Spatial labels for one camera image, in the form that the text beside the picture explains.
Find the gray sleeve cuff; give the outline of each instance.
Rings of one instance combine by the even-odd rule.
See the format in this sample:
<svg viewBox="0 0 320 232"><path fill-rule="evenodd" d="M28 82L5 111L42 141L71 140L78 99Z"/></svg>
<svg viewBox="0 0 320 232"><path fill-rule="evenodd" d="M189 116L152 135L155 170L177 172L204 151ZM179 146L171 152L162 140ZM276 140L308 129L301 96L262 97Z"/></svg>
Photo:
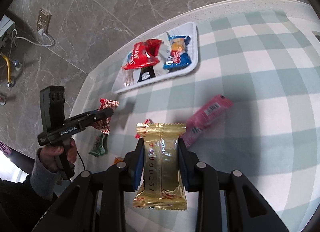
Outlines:
<svg viewBox="0 0 320 232"><path fill-rule="evenodd" d="M53 189L57 181L60 179L60 173L52 173L39 160L38 149L33 166L32 174L30 177L30 184L36 194L45 200L52 200Z"/></svg>

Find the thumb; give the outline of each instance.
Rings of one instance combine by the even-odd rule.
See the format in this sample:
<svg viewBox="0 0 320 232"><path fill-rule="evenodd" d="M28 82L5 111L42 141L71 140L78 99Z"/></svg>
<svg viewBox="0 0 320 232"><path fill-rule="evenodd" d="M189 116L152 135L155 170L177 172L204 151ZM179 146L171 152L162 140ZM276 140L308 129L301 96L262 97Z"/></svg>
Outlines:
<svg viewBox="0 0 320 232"><path fill-rule="evenodd" d="M47 149L47 155L49 156L61 155L64 150L62 146L49 146L46 149Z"/></svg>

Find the power socket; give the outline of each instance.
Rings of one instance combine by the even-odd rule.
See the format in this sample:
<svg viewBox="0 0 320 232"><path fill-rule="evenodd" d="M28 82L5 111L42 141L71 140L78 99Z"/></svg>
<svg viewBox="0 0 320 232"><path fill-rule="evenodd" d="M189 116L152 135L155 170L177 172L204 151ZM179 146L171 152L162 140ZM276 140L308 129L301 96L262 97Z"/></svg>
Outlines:
<svg viewBox="0 0 320 232"><path fill-rule="evenodd" d="M44 9L39 10L38 21L37 21L37 31L41 28L44 29L44 32L47 32L49 23L51 19L51 14Z"/></svg>

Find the black cable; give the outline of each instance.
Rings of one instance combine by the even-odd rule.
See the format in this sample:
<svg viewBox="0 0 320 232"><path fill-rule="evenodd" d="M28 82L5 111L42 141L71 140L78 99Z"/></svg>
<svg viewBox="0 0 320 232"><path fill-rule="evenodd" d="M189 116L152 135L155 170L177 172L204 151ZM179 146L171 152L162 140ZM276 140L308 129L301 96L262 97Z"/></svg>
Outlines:
<svg viewBox="0 0 320 232"><path fill-rule="evenodd" d="M78 156L80 157L80 160L81 160L82 165L83 165L83 169L85 170L84 162L83 162L83 160L82 160L82 158L81 158L81 155L79 154L79 152L77 152L77 154L78 154Z"/></svg>

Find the purple fabric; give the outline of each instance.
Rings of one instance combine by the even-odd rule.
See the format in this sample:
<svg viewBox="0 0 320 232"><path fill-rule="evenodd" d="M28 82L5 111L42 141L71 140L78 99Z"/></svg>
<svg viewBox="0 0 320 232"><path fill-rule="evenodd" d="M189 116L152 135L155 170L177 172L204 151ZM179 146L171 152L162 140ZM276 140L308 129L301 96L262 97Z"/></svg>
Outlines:
<svg viewBox="0 0 320 232"><path fill-rule="evenodd" d="M6 144L2 143L1 141L0 141L0 150L1 150L1 152L3 152L3 154L6 157L9 157L11 155L10 147L8 147Z"/></svg>

